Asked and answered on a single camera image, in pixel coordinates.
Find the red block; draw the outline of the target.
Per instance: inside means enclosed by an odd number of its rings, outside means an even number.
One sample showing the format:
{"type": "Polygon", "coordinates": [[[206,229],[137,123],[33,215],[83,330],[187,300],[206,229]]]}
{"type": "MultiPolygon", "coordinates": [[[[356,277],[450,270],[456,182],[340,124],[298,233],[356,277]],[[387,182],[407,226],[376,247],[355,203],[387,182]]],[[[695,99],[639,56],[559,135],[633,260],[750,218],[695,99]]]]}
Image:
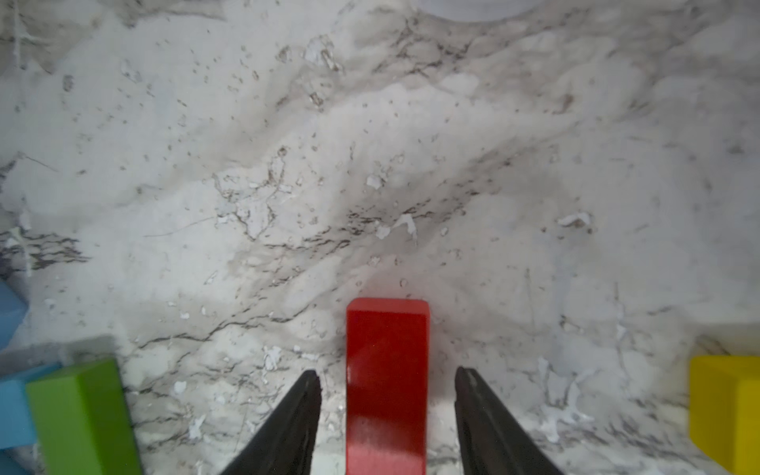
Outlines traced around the red block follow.
{"type": "Polygon", "coordinates": [[[427,471],[429,333],[423,300],[356,298],[346,308],[346,472],[427,471]]]}

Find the yellow block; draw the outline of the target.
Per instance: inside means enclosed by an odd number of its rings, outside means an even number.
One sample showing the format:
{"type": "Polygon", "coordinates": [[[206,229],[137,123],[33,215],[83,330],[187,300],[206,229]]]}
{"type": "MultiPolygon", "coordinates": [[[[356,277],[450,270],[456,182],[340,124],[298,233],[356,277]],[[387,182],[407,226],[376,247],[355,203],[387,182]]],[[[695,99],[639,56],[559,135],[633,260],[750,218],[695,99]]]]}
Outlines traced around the yellow block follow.
{"type": "Polygon", "coordinates": [[[689,435],[732,474],[759,472],[759,358],[702,355],[689,368],[689,435]]]}

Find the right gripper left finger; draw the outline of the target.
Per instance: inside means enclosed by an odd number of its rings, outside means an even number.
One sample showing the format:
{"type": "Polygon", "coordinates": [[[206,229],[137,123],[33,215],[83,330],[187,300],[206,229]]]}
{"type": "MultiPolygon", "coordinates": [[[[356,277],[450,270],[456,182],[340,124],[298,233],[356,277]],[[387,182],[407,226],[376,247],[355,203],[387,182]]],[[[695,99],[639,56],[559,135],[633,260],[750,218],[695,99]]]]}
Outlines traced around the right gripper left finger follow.
{"type": "Polygon", "coordinates": [[[291,386],[223,475],[304,475],[311,472],[322,403],[316,371],[291,386]]]}

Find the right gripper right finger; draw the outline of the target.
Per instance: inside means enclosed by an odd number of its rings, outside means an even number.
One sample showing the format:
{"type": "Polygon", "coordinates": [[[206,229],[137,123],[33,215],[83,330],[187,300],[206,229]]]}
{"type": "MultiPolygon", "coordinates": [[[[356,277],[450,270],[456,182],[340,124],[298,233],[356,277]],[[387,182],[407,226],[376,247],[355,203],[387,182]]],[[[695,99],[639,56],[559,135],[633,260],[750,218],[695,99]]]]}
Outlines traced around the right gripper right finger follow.
{"type": "Polygon", "coordinates": [[[561,475],[480,373],[459,367],[455,415],[465,475],[561,475]]]}

